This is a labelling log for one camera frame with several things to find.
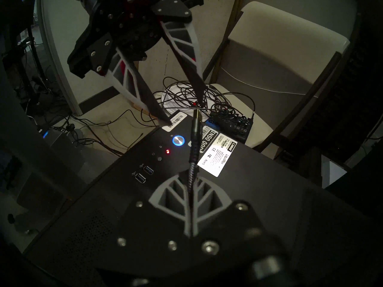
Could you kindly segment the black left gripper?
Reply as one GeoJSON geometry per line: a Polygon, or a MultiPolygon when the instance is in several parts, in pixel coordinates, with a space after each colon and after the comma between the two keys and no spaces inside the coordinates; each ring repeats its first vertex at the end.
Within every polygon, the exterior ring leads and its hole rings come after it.
{"type": "Polygon", "coordinates": [[[170,124],[134,62],[117,45],[129,55],[139,55],[164,37],[204,106],[206,84],[190,10],[203,4],[204,0],[87,0],[87,43],[80,46],[78,39],[68,57],[70,71],[80,78],[94,71],[160,124],[170,124]]]}

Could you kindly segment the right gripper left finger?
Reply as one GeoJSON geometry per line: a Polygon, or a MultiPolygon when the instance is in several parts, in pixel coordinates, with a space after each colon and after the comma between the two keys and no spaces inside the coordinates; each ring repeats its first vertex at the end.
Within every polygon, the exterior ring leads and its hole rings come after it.
{"type": "Polygon", "coordinates": [[[188,285],[176,277],[193,260],[185,174],[133,199],[96,260],[106,285],[188,285]]]}

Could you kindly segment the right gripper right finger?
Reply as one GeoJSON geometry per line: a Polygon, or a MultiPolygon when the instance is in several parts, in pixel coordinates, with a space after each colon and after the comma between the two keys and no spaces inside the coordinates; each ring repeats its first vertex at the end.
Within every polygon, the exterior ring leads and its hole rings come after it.
{"type": "Polygon", "coordinates": [[[185,273],[191,285],[278,285],[278,237],[266,231],[256,212],[244,200],[220,207],[211,221],[199,216],[202,192],[216,193],[223,204],[230,199],[214,183],[197,178],[189,192],[193,267],[185,273]]]}

